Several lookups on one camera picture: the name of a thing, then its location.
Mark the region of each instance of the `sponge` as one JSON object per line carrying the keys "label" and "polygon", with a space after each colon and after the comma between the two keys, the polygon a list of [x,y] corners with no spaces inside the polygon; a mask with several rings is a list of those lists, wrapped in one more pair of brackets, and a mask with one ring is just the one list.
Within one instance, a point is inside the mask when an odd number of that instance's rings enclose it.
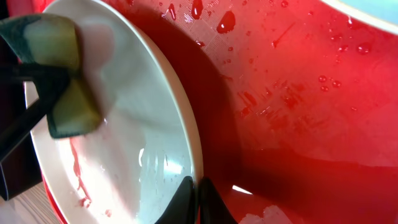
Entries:
{"label": "sponge", "polygon": [[0,35],[22,63],[68,68],[70,84],[47,114],[51,137],[88,134],[100,125],[103,117],[81,75],[78,37],[70,19],[52,14],[11,18],[0,23]]}

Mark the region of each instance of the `black holder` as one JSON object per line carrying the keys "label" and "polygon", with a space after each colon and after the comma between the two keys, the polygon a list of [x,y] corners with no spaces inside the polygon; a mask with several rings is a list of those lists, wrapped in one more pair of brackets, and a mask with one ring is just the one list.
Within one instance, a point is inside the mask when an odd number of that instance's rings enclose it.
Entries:
{"label": "black holder", "polygon": [[199,207],[201,224],[238,224],[209,178],[204,177],[196,189],[189,176],[182,180],[156,224],[194,224]]}

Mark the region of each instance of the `plate rim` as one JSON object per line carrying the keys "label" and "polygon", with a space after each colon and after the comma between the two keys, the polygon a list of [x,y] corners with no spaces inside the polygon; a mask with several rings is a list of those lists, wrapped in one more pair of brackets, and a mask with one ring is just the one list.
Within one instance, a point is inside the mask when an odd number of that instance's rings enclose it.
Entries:
{"label": "plate rim", "polygon": [[321,0],[325,4],[331,6],[333,9],[340,11],[347,16],[352,16],[353,18],[369,24],[377,29],[398,35],[398,24],[394,24],[383,19],[372,16],[366,12],[360,11],[348,4],[345,4],[339,0]]}

